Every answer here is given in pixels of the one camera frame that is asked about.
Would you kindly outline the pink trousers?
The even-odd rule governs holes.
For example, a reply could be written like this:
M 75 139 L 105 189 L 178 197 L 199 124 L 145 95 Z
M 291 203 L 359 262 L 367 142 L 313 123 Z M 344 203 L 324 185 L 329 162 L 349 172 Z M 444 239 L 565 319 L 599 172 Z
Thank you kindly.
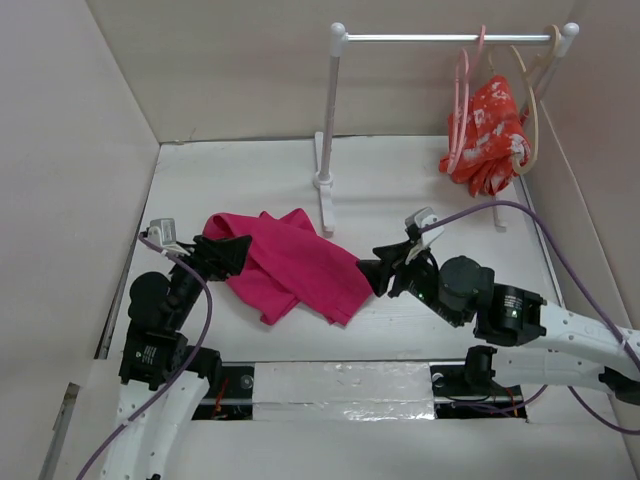
M 345 326 L 373 295 L 357 257 L 319 236 L 300 208 L 280 218 L 267 212 L 217 213 L 203 234 L 211 240 L 252 238 L 241 274 L 227 284 L 266 325 L 304 304 L 329 323 Z

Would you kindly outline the pink plastic hanger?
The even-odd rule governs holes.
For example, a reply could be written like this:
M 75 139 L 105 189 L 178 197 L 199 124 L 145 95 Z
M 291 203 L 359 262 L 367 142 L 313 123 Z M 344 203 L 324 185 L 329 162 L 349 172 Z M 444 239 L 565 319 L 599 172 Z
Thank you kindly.
M 470 79 L 480 60 L 486 35 L 486 26 L 481 25 L 477 39 L 475 55 L 469 58 L 465 48 L 459 52 L 454 77 L 454 108 L 452 111 L 452 131 L 449 136 L 449 155 L 446 173 L 452 175 L 462 156 L 466 142 L 467 119 L 469 112 Z

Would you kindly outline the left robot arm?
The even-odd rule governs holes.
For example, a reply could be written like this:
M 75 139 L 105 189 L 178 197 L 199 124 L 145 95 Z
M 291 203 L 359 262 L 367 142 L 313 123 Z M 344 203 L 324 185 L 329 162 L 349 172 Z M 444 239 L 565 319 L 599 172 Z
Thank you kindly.
M 147 272 L 131 285 L 126 334 L 118 376 L 117 426 L 100 454 L 103 479 L 163 479 L 199 403 L 222 387 L 218 351 L 202 338 L 190 344 L 182 332 L 199 298 L 206 301 L 203 327 L 213 317 L 212 282 L 239 275 L 251 238 L 208 239 L 189 244 L 150 227 L 139 236 L 172 261 L 169 274 Z

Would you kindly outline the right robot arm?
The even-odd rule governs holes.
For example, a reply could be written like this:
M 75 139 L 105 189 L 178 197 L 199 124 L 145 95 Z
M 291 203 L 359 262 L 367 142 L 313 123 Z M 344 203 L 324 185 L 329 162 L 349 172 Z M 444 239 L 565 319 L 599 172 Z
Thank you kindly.
M 429 248 L 410 242 L 376 247 L 359 271 L 376 296 L 408 293 L 454 328 L 472 325 L 478 345 L 468 349 L 454 386 L 488 395 L 522 384 L 589 388 L 639 403 L 639 333 L 608 328 L 515 286 L 461 255 L 437 263 Z

